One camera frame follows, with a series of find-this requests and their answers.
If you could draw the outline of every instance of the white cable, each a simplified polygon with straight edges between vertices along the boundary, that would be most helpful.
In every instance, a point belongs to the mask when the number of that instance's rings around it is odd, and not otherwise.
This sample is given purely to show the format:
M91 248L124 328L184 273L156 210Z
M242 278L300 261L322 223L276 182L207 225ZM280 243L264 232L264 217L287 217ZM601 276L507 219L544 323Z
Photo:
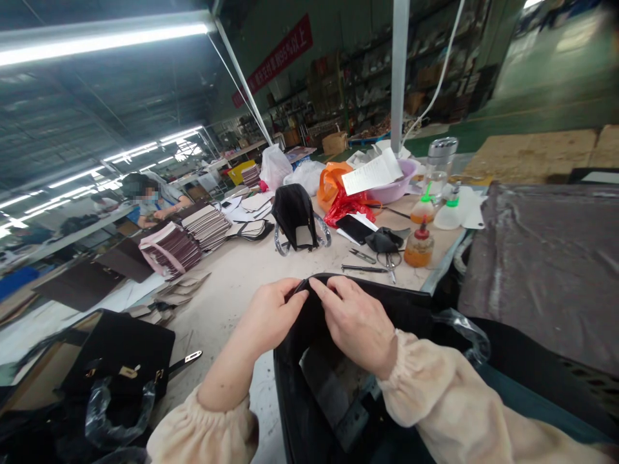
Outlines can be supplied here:
M453 30L451 31L451 37L449 38L449 44L447 45L447 54L445 56L445 63L443 64L443 70L440 72L440 78L438 80L438 86L437 86L436 92L434 93L434 97L432 97L432 100L430 101L430 104L427 106L427 108L423 112L423 114L419 118L417 118L417 120L408 129L408 131L406 131L406 134L404 134L404 137L402 138L402 143L400 144L400 151L402 151L402 147L404 146L404 142L406 141L406 137L408 137L408 134L411 132L411 130L413 130L413 128L417 124L419 124L421 122L421 120L424 118L424 116L432 108L432 105L434 105L434 102L436 101L436 99L438 97L438 93L440 91L440 87L443 84L443 78L445 77L445 71L447 70L447 64L449 63L449 54L451 53L451 44L453 44L453 38L456 36L456 29L458 28L458 23L460 22L460 16L462 15L463 7L464 7L464 0L460 0L460 5L458 6L458 13L456 13L456 22L453 25Z
M230 72L230 69L228 68L228 65L226 64L226 62L224 61L224 58L221 56L221 53L219 53L219 50L217 49L217 46L215 45L215 42L213 42L213 39L211 38L210 35L207 34L208 39L211 41L211 44L213 44L213 48L215 49L215 51L217 52L217 55L219 55L219 59L221 60L221 62L224 64L224 66L226 67L226 71L228 71L228 74L230 74L230 77L232 79L232 82L234 82L234 87L237 88L237 90L239 91L239 94L241 95L241 98L243 99L243 101L245 102L245 105L247 106L247 108L249 109L251 115L253 116L253 120L256 121L256 124L258 124L258 129L260 129L260 132L262 132L262 128L260 127L260 123L258 122L258 118L256 118L256 115L253 113L253 111L251 110L251 106L249 105L249 103L247 103L247 100L245 99L245 97L243 97L243 93L241 92L241 89L239 88L239 86L237 85L237 81L234 80L234 76L232 75L232 73ZM269 136L268 134L265 134L264 132L262 132L262 135L264 136L264 138L266 140L269 140Z

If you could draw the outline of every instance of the stack of leather pieces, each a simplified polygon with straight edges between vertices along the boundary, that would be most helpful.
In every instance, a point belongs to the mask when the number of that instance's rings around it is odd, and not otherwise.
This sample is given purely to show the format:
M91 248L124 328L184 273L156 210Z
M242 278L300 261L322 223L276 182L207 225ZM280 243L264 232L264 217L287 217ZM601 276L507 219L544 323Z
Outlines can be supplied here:
M140 250L155 272L174 280L198 264L202 251L196 240L181 226L167 226L140 242Z
M260 171L258 170L258 165L254 164L253 166L248 167L241 171L241 176L243 177L243 184L246 187L255 187L260 183L259 177Z
M202 251L210 251L226 240L231 224L221 211L207 205L183 219L182 226L192 234Z

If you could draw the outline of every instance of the yellow box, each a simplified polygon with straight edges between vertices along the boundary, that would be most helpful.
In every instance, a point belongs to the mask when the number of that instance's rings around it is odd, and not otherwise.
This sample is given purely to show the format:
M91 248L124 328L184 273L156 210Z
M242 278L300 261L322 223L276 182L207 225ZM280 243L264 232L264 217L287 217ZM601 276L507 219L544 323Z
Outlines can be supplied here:
M254 160L246 161L239 164L236 168L233 168L228 171L228 175L232 179L235 185L241 185L243 183L243 176L241 175L241 171L247 169L250 166L256 164Z

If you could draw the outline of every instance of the orange plastic bag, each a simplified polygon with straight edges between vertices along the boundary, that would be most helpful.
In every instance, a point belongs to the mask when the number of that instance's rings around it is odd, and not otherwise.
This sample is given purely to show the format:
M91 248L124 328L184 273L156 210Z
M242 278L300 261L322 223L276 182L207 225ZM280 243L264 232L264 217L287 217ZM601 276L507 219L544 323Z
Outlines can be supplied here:
M337 228L335 223L348 213L364 213L374 222L374 213L367 206L380 202L368 200L367 192L347 195L342 182L342 176L353 170L347 163L327 163L327 167L320 174L320 186L316 193L318 205L327 213L324 221L330 227Z
M345 162L329 162L327 163L327 167L322 170L320 174L320 185L316 192L316 199L318 200L318 205L325 213L331 209L331 205L335 201L339 189L344 189L342 176L352 170L353 168Z

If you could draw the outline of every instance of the pink bowl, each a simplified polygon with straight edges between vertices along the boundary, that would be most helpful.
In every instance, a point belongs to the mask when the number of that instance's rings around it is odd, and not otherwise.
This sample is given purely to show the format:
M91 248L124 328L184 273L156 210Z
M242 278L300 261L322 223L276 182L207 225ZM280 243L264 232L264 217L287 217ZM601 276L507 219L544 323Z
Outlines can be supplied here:
M398 164L404 174L404 178L402 180L392 182L391 184L368 190L368 198L370 200L376 200L383 204L389 204L404 196L406 186L417 172L417 164L408 159L398 160Z

